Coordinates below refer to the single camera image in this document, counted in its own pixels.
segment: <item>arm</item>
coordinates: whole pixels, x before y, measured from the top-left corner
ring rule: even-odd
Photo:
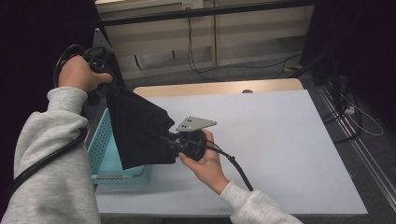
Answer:
[[[214,142],[213,134],[203,130],[206,139]],[[274,200],[259,190],[246,191],[229,181],[221,169],[219,153],[207,149],[200,161],[193,161],[179,153],[181,161],[199,180],[213,189],[234,210],[233,223],[301,223],[297,218],[282,211]]]
[[[26,121],[15,152],[14,176],[73,141],[87,120],[79,115],[86,91],[111,81],[95,74],[80,57],[63,68],[49,107]],[[99,223],[86,148],[80,144],[42,168],[13,194],[2,223]]]

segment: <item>power cord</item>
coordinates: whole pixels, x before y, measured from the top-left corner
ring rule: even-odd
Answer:
[[[191,18],[188,18],[188,23],[189,23],[189,66],[190,66],[191,71],[197,73],[200,77],[205,78],[205,79],[215,80],[215,81],[218,81],[218,82],[224,82],[223,80],[220,80],[220,79],[217,79],[217,78],[205,77],[205,76],[203,76],[203,73],[207,73],[207,72],[214,71],[214,70],[217,70],[217,69],[223,69],[223,68],[253,68],[253,69],[257,68],[257,69],[260,69],[260,68],[274,67],[274,66],[283,64],[283,65],[282,65],[282,70],[280,71],[280,73],[277,74],[276,76],[272,77],[272,79],[276,79],[276,78],[278,78],[280,75],[282,75],[283,69],[285,68],[285,64],[286,64],[286,62],[287,62],[288,60],[290,60],[290,59],[292,59],[292,58],[294,58],[294,57],[297,57],[297,56],[301,56],[301,55],[302,55],[301,53],[294,54],[294,55],[292,55],[292,56],[289,56],[287,59],[282,60],[282,61],[280,61],[280,62],[278,62],[278,63],[269,64],[269,65],[264,65],[264,66],[227,65],[227,66],[220,66],[220,67],[210,68],[210,69],[207,69],[207,70],[205,70],[205,71],[198,71],[198,69],[195,67],[195,62],[194,62],[193,53],[192,53],[192,38],[191,38],[192,28],[191,28]]]
[[[29,168],[24,170],[20,175],[18,175],[14,181],[11,184],[11,187],[7,191],[5,204],[8,204],[9,201],[11,200],[12,195],[15,193],[15,191],[27,180],[29,179],[32,175],[37,173],[39,170],[41,170],[43,167],[51,163],[52,161],[60,158],[62,155],[64,155],[66,152],[70,151],[71,149],[75,148],[76,145],[80,144],[81,142],[84,141],[88,133],[87,128],[83,128],[80,130],[79,136],[73,140],[72,142],[68,143],[64,147],[59,148],[58,150],[50,153],[48,156],[44,157],[43,159],[37,161],[35,164],[31,165]]]
[[[355,120],[352,118],[351,114],[349,114],[349,119],[350,119],[356,126],[358,126],[362,131],[364,131],[364,132],[366,132],[366,133],[368,133],[368,134],[370,134],[370,135],[373,135],[373,136],[380,136],[380,135],[382,135],[382,134],[384,133],[384,129],[382,128],[382,126],[381,126],[375,119],[373,119],[370,115],[368,115],[366,112],[364,112],[363,110],[361,110],[357,105],[352,104],[352,102],[350,102],[350,101],[347,99],[347,97],[345,97],[343,94],[341,94],[341,96],[342,96],[343,98],[345,98],[345,99],[349,102],[349,105],[351,105],[351,106],[353,106],[355,109],[357,109],[359,113],[362,113],[363,115],[365,115],[366,117],[368,117],[370,120],[372,120],[372,121],[380,128],[381,132],[380,132],[380,133],[371,133],[371,132],[367,131],[366,129],[364,129],[364,128],[362,127],[362,125],[361,125],[361,120],[358,120],[358,122],[357,122],[357,121],[355,121]]]
[[[356,95],[354,94],[353,91],[352,91],[351,93],[352,93],[352,96],[353,96],[353,98],[354,98],[355,104],[357,105],[357,104],[358,104],[358,101],[357,101],[357,99],[356,99]],[[341,113],[338,114],[334,119],[329,120],[329,122],[330,122],[330,121],[334,121],[334,120],[336,120],[336,119],[340,119],[341,117],[343,117],[343,116],[345,115],[345,111],[346,111],[346,110],[343,109],[342,115],[341,115]],[[362,126],[362,120],[361,120],[361,113],[360,113],[360,111],[358,111],[358,112],[356,113],[356,116],[357,116],[357,119],[358,119],[358,124],[359,124],[360,126]],[[354,133],[353,133],[352,135],[350,135],[349,137],[347,137],[347,138],[344,138],[344,139],[341,139],[341,140],[332,140],[332,142],[333,142],[334,144],[339,144],[339,143],[344,143],[344,142],[346,142],[346,141],[352,140],[352,139],[358,137],[358,136],[361,134],[361,129],[358,129],[357,131],[353,130],[353,132],[354,132]]]
[[[250,191],[253,191],[253,187],[251,187],[251,184],[250,184],[250,182],[248,181],[248,177],[245,175],[245,172],[242,170],[241,166],[238,164],[238,162],[236,161],[236,159],[235,159],[234,156],[231,156],[231,155],[225,153],[218,145],[216,145],[214,142],[209,141],[209,140],[206,140],[206,142],[212,144],[214,147],[211,147],[211,146],[208,146],[208,145],[204,146],[204,145],[199,144],[199,143],[194,142],[194,141],[188,141],[188,142],[191,143],[191,144],[194,144],[194,145],[196,145],[196,146],[199,146],[199,147],[205,147],[205,148],[207,148],[207,149],[213,150],[213,151],[218,152],[219,154],[225,156],[225,157],[230,161],[230,163],[233,164],[233,166],[234,166],[235,169],[238,171],[238,173],[241,175],[241,177],[242,177],[242,179],[244,180],[244,182],[245,182],[247,188],[248,188]]]

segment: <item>small metal plate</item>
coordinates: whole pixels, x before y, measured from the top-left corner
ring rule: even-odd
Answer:
[[[108,44],[99,28],[96,28],[94,31],[92,47],[104,47],[107,50],[107,53],[113,53],[113,48]]]
[[[203,128],[214,126],[217,123],[210,119],[200,119],[196,117],[186,117],[176,128],[177,132],[194,132]]]

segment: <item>black fabric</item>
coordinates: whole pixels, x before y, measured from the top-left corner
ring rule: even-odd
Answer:
[[[164,109],[124,88],[108,90],[106,100],[122,169],[176,162],[160,138],[175,124]]]

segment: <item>wire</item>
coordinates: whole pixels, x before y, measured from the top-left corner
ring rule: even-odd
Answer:
[[[337,116],[335,116],[335,117],[332,118],[332,119],[323,120],[323,123],[326,124],[326,123],[330,123],[330,122],[332,122],[332,121],[335,121],[335,120],[337,120],[337,119],[340,119],[341,117],[343,117],[343,116],[345,115],[346,110],[347,110],[347,107],[344,105],[344,109],[341,111],[341,113],[339,113]]]
[[[195,144],[196,146],[199,146],[199,147],[205,147],[207,149],[210,149],[212,151],[218,152],[219,154],[225,156],[230,161],[230,163],[233,164],[233,166],[238,171],[238,173],[241,175],[242,179],[244,180],[245,184],[247,185],[247,188],[250,191],[253,191],[253,187],[251,187],[251,184],[248,181],[248,177],[245,175],[244,170],[242,170],[242,167],[238,164],[238,162],[236,161],[234,156],[231,156],[231,155],[225,153],[218,145],[216,145],[214,142],[209,141],[209,140],[206,140],[206,142],[209,142],[209,143],[213,144],[215,147],[211,147],[211,146],[208,146],[208,145],[203,145],[203,144],[191,141],[191,140],[187,140],[187,142]]]
[[[58,87],[58,81],[59,81],[59,75],[61,74],[62,67],[65,64],[65,62],[69,61],[71,58],[74,56],[77,56],[79,54],[82,54],[85,51],[84,47],[78,44],[74,44],[69,46],[62,54],[61,57],[59,57],[58,62],[55,64],[54,70],[53,70],[53,86],[55,88]]]
[[[221,150],[221,148],[215,148],[215,147],[210,147],[210,146],[206,146],[206,148],[213,150],[215,152],[218,152],[219,154],[225,156],[233,164],[233,166],[238,171],[238,173],[241,175],[242,179],[244,180],[245,184],[247,185],[247,188],[250,191],[253,191],[253,187],[251,187],[251,184],[248,181],[248,177],[245,175],[244,170],[242,170],[242,167],[238,164],[235,157],[230,156],[229,154],[225,153],[223,150]]]
[[[6,202],[8,204],[11,200],[12,195],[14,192],[32,175],[37,173],[41,170],[44,166],[48,165],[52,161],[56,160],[57,158],[61,157],[64,153],[70,151],[71,149],[75,148],[75,146],[84,141],[85,137],[87,136],[88,130],[87,128],[83,128],[80,130],[79,136],[73,140],[72,142],[68,143],[64,147],[59,148],[58,150],[50,153],[48,156],[44,157],[40,161],[37,161],[35,164],[31,165],[29,168],[24,170],[20,175],[18,175],[11,184],[10,189],[6,194]]]
[[[210,79],[210,80],[215,80],[215,81],[218,81],[218,82],[224,82],[223,80],[220,80],[220,79],[217,79],[217,78],[213,78],[213,77],[204,77],[202,74],[203,74],[203,73],[207,73],[207,72],[211,72],[211,71],[214,71],[214,70],[217,70],[217,69],[223,69],[223,68],[253,68],[253,69],[255,69],[255,68],[268,68],[268,67],[274,67],[274,66],[283,64],[283,65],[282,65],[282,70],[280,71],[280,73],[277,74],[275,77],[273,77],[273,79],[275,79],[275,78],[279,77],[280,75],[282,75],[283,69],[285,68],[285,63],[286,63],[288,60],[290,60],[290,59],[292,59],[292,58],[294,58],[294,57],[297,57],[297,56],[302,55],[301,53],[294,54],[294,55],[290,56],[289,58],[287,58],[287,59],[285,59],[285,60],[282,60],[281,62],[274,63],[274,64],[269,64],[269,65],[264,65],[264,66],[227,65],[227,66],[219,66],[219,67],[209,68],[209,69],[207,69],[207,70],[205,70],[205,71],[198,71],[198,69],[195,67],[195,62],[194,62],[193,53],[192,53],[192,37],[191,37],[191,36],[192,36],[192,28],[191,28],[191,18],[187,18],[187,20],[188,20],[188,22],[189,22],[189,66],[190,66],[190,69],[191,69],[193,72],[197,73],[197,74],[198,74],[200,77],[202,77],[202,78],[206,78],[206,79]]]
[[[355,103],[356,103],[356,105],[358,104],[358,100],[356,99],[356,95],[353,93],[353,91],[351,92],[352,93],[352,96],[353,96],[353,99],[354,99],[354,101],[355,101]],[[358,118],[358,123],[359,123],[359,125],[360,126],[362,126],[362,120],[361,120],[361,113],[360,113],[360,111],[358,112],[358,113],[356,113],[356,116],[357,116],[357,118]],[[347,138],[344,138],[344,139],[341,139],[341,140],[337,140],[337,141],[332,141],[334,144],[339,144],[339,143],[344,143],[344,142],[346,142],[346,141],[349,141],[349,140],[352,140],[352,139],[354,139],[354,138],[356,138],[356,137],[358,137],[360,134],[361,134],[361,129],[358,129],[357,131],[355,131],[354,129],[352,129],[353,130],[353,134],[352,135],[350,135],[349,137],[347,137]]]
[[[203,76],[203,75],[197,70],[197,68],[195,67],[194,56],[193,56],[193,54],[192,54],[192,38],[191,38],[191,35],[192,35],[192,28],[191,28],[191,18],[187,18],[187,20],[188,20],[188,22],[189,22],[189,66],[190,66],[190,69],[191,69],[193,72],[195,72],[196,74],[198,74],[201,78],[205,78],[205,79],[209,79],[209,80],[214,80],[214,81],[217,81],[217,82],[223,82],[223,80],[220,80],[220,79],[217,79],[217,78],[205,77],[205,76]]]
[[[343,94],[341,94],[342,97],[344,97],[353,107],[355,107],[359,112],[361,112],[362,114],[364,114],[366,117],[368,117],[369,119],[371,119],[380,129],[381,129],[381,133],[370,133],[369,131],[365,130],[361,124],[357,123],[352,116],[349,114],[349,118],[351,119],[351,121],[353,123],[355,123],[356,126],[358,126],[360,129],[362,129],[364,132],[373,135],[373,136],[380,136],[384,133],[384,129],[382,128],[382,126],[375,120],[373,119],[370,115],[368,115],[366,112],[364,112],[363,110],[361,110],[358,106],[352,104]]]

